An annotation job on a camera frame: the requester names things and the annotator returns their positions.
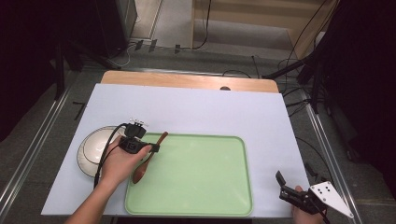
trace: light green cutting board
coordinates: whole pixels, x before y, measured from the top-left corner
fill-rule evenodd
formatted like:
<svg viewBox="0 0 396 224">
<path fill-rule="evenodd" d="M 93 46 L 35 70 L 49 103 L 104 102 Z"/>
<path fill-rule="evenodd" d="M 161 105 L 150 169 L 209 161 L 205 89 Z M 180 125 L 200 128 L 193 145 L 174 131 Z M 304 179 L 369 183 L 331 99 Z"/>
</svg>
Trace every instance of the light green cutting board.
<svg viewBox="0 0 396 224">
<path fill-rule="evenodd" d="M 156 143 L 159 133 L 142 139 Z M 245 217 L 252 210 L 245 144 L 239 137 L 169 134 L 143 178 L 129 180 L 133 215 Z"/>
</svg>

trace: forearm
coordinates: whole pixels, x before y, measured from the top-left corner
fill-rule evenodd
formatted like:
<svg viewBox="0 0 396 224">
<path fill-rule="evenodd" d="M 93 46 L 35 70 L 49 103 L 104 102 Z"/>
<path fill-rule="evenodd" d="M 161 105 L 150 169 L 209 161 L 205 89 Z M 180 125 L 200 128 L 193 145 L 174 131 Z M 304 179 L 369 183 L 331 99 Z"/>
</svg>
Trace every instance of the forearm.
<svg viewBox="0 0 396 224">
<path fill-rule="evenodd" d="M 76 212 L 66 220 L 66 224 L 71 223 L 99 223 L 106 204 L 110 196 L 116 190 L 116 186 L 99 182 L 98 186 L 92 191 L 90 196 L 76 210 Z"/>
</svg>

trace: human hand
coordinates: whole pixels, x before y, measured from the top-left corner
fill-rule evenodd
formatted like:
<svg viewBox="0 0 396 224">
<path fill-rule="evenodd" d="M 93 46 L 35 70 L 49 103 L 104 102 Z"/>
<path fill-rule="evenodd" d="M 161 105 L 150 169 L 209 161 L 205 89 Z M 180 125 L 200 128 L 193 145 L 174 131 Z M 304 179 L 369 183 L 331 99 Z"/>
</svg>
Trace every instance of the human hand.
<svg viewBox="0 0 396 224">
<path fill-rule="evenodd" d="M 296 186 L 295 190 L 297 190 L 298 192 L 303 191 L 300 186 Z M 323 220 L 321 214 L 317 213 L 311 215 L 296 206 L 293 206 L 291 208 L 291 212 L 293 213 L 294 224 L 320 224 Z"/>
<path fill-rule="evenodd" d="M 99 182 L 112 188 L 116 188 L 119 183 L 124 181 L 137 163 L 145 158 L 151 150 L 151 146 L 145 146 L 138 153 L 130 154 L 118 146 L 120 138 L 121 136 L 118 136 L 106 149 L 106 153 L 109 153 L 114 148 L 103 165 L 102 178 Z"/>
</svg>

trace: wooden spoon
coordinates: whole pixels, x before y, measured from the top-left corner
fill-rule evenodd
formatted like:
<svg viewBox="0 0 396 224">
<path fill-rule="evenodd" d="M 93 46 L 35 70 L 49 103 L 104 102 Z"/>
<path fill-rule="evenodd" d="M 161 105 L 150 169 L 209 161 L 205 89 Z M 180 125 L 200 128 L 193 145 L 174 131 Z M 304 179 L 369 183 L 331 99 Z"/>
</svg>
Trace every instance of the wooden spoon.
<svg viewBox="0 0 396 224">
<path fill-rule="evenodd" d="M 158 139 L 157 141 L 157 145 L 159 146 L 160 143 L 163 141 L 163 139 L 166 137 L 166 135 L 168 135 L 168 132 L 164 132 L 160 139 Z M 151 158 L 154 156 L 154 152 L 151 152 L 151 154 L 149 155 L 149 157 L 142 163 L 140 164 L 135 170 L 134 173 L 132 174 L 132 182 L 134 184 L 136 184 L 137 182 L 139 182 L 139 180 L 143 177 L 143 175 L 145 174 L 149 162 L 151 161 Z"/>
</svg>

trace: human arm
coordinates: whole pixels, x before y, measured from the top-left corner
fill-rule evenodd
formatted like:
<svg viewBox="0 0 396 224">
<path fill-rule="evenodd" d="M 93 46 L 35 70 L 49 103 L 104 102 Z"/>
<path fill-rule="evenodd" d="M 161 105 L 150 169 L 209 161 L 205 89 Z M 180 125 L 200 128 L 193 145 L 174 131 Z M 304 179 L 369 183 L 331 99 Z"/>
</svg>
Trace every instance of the human arm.
<svg viewBox="0 0 396 224">
<path fill-rule="evenodd" d="M 128 177 L 136 164 L 151 150 L 151 146 L 146 146 L 137 154 L 129 154 L 118 147 L 119 142 L 120 136 L 106 149 L 108 153 L 114 148 L 103 165 L 101 180 L 84 203 L 66 220 L 66 224 L 99 223 L 108 199 L 117 186 Z"/>
<path fill-rule="evenodd" d="M 295 190 L 299 192 L 303 191 L 300 186 L 297 186 Z M 323 217 L 320 214 L 311 215 L 296 206 L 291 208 L 291 212 L 293 213 L 294 224 L 320 224 L 323 220 Z"/>
</svg>

